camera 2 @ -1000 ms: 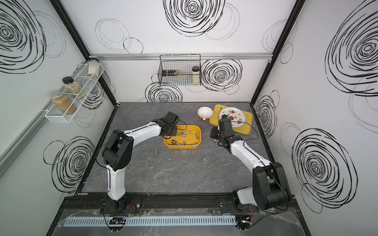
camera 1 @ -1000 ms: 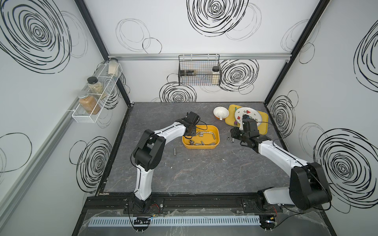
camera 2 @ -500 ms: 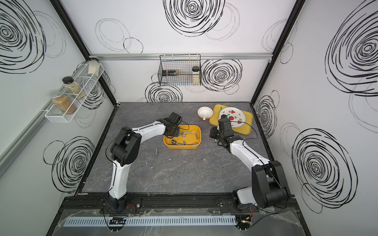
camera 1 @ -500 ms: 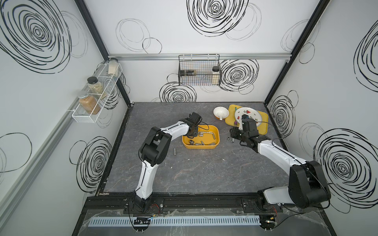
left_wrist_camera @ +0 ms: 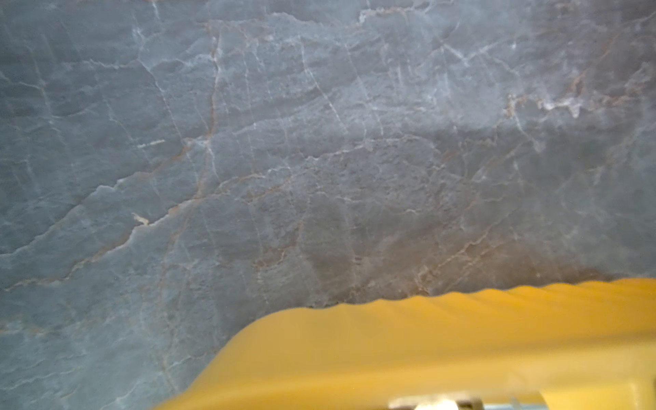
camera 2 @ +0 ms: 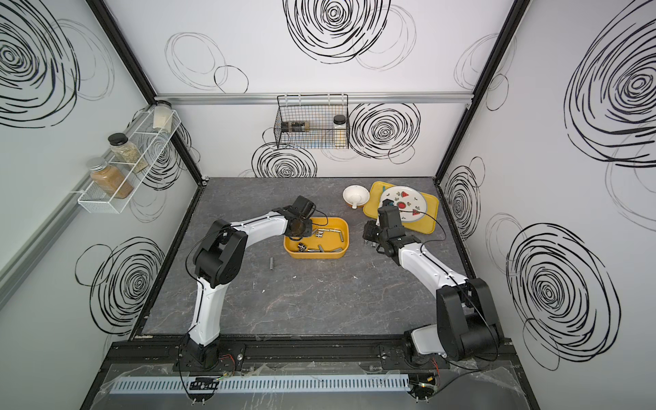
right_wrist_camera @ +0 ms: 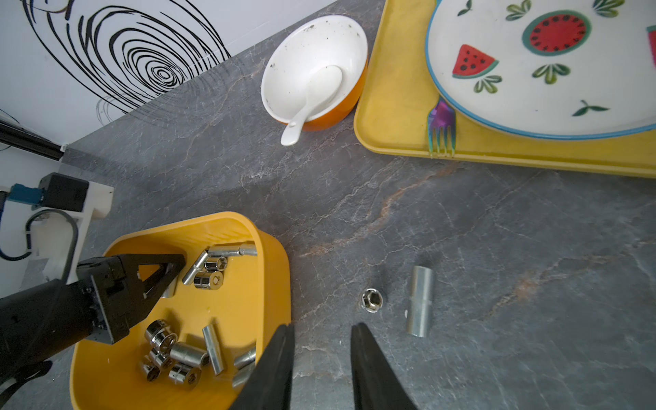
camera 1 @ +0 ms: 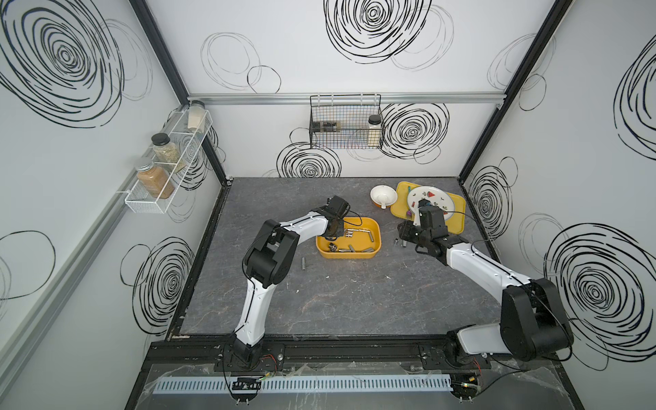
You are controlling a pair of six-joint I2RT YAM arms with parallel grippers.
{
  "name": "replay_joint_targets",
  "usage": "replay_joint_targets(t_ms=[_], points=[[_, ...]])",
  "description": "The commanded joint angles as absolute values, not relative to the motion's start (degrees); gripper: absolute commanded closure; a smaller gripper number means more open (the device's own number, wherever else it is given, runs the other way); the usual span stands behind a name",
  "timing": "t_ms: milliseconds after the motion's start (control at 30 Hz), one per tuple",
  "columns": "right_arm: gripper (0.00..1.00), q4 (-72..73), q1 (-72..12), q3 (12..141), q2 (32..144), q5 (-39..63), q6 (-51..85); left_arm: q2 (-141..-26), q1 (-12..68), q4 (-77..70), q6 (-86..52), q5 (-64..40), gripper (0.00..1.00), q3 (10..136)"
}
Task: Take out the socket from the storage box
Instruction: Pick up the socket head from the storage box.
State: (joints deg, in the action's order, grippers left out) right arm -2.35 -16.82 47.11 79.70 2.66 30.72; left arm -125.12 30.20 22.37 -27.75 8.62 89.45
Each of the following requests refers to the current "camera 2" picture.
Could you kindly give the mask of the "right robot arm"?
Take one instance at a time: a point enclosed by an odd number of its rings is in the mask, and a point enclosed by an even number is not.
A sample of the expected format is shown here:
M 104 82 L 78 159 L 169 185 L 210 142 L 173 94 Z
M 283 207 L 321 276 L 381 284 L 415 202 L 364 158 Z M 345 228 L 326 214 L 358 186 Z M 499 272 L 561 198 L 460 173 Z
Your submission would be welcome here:
M 377 220 L 365 225 L 363 238 L 377 244 L 379 254 L 413 274 L 435 297 L 437 322 L 409 332 L 411 350 L 453 361 L 496 360 L 504 335 L 490 287 L 481 278 L 449 268 L 425 243 L 407 234 L 401 212 L 393 201 L 383 201 Z

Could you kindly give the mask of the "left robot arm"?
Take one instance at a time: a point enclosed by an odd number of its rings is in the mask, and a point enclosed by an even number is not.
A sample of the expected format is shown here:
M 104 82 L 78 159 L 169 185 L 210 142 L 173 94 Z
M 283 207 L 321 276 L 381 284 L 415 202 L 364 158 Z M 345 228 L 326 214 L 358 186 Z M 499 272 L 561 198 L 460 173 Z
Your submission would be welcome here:
M 209 370 L 219 364 L 220 316 L 229 284 L 237 277 L 247 248 L 271 237 L 309 237 L 316 205 L 298 196 L 291 205 L 244 221 L 216 220 L 192 258 L 197 283 L 191 327 L 181 357 Z

